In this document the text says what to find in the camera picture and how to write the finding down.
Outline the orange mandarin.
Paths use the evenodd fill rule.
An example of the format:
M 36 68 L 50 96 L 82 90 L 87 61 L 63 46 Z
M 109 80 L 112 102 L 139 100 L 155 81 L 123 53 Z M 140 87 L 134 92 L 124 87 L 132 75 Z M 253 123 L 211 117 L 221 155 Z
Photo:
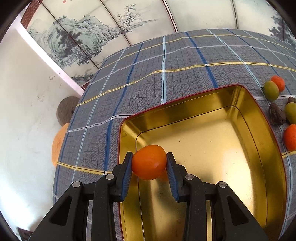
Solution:
M 280 76 L 274 75 L 271 77 L 270 79 L 272 82 L 274 82 L 279 89 L 279 92 L 283 92 L 285 89 L 285 81 L 283 78 L 281 78 Z
M 296 149 L 296 124 L 289 125 L 283 133 L 283 140 L 288 151 Z
M 158 178 L 167 165 L 165 150 L 158 145 L 148 145 L 137 151 L 132 158 L 132 171 L 142 180 Z

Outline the green round fruit far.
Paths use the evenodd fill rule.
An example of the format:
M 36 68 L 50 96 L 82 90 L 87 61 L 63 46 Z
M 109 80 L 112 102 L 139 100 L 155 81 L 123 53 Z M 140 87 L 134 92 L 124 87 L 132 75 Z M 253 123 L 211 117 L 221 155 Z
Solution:
M 273 102 L 279 97 L 280 91 L 278 86 L 273 81 L 269 80 L 263 86 L 263 93 L 267 100 Z

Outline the plaid grey tablecloth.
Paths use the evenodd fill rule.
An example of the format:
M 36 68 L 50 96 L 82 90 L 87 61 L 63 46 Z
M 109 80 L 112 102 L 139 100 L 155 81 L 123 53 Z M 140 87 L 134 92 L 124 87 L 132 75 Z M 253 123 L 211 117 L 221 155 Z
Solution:
M 280 236 L 295 216 L 295 153 L 283 142 L 285 126 L 270 123 L 261 87 L 285 80 L 276 100 L 295 96 L 295 48 L 263 34 L 234 29 L 196 30 L 144 41 L 109 56 L 74 111 L 56 169 L 53 200 L 74 181 L 97 181 L 119 161 L 119 132 L 127 118 L 160 105 L 230 85 L 253 96 L 273 130 L 287 182 Z

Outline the dark brown mangosteen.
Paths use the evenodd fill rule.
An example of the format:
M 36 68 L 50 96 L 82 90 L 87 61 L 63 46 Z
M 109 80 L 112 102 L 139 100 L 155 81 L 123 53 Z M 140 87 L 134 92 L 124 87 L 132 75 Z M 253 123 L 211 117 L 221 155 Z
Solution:
M 287 100 L 287 103 L 291 103 L 291 102 L 296 103 L 296 99 L 293 98 L 292 96 L 290 96 Z
M 271 103 L 268 108 L 268 113 L 270 117 L 270 123 L 272 125 L 281 126 L 286 121 L 285 112 L 275 103 Z

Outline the painted folding screen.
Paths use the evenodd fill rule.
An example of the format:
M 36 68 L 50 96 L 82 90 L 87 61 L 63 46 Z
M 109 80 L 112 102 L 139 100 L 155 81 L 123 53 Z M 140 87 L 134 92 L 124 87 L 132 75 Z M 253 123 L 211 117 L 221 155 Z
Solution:
M 177 32 L 235 28 L 295 48 L 295 37 L 267 1 L 32 1 L 21 24 L 78 85 L 120 49 Z

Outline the green round fruit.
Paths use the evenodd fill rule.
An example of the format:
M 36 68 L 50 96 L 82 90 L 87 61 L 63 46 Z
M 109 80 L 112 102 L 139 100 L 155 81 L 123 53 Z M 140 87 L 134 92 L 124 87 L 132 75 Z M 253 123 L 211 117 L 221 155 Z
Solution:
M 263 93 L 267 100 L 273 102 L 279 97 L 280 91 L 278 86 L 273 81 L 269 80 L 263 86 Z
M 289 102 L 285 106 L 285 115 L 291 124 L 296 124 L 296 103 Z

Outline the red gold toffee tin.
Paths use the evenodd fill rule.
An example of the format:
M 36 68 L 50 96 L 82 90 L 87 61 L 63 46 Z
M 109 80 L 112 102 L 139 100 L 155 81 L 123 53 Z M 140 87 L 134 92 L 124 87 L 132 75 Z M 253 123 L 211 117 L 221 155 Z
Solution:
M 136 114 L 119 132 L 119 161 L 148 145 L 171 152 L 207 183 L 226 182 L 264 229 L 280 237 L 287 182 L 272 128 L 241 85 L 205 91 Z M 124 240 L 181 240 L 186 204 L 171 195 L 166 173 L 152 181 L 132 176 L 119 206 Z

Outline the orange round stool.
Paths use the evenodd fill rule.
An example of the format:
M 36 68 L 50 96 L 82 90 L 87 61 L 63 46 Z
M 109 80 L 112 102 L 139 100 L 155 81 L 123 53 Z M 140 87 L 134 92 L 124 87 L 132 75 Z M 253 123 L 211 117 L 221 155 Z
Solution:
M 62 128 L 59 130 L 59 132 L 57 132 L 57 134 L 53 140 L 51 158 L 52 158 L 52 163 L 55 167 L 58 164 L 60 151 L 62 148 L 63 140 L 65 138 L 68 126 L 69 126 L 69 123 L 64 124 L 62 126 Z

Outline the green round fruit near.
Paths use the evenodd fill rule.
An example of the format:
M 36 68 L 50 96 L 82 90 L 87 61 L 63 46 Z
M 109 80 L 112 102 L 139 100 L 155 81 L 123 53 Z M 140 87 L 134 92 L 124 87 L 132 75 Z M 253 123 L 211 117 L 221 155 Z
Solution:
M 285 106 L 285 115 L 291 124 L 296 124 L 296 103 L 289 102 Z

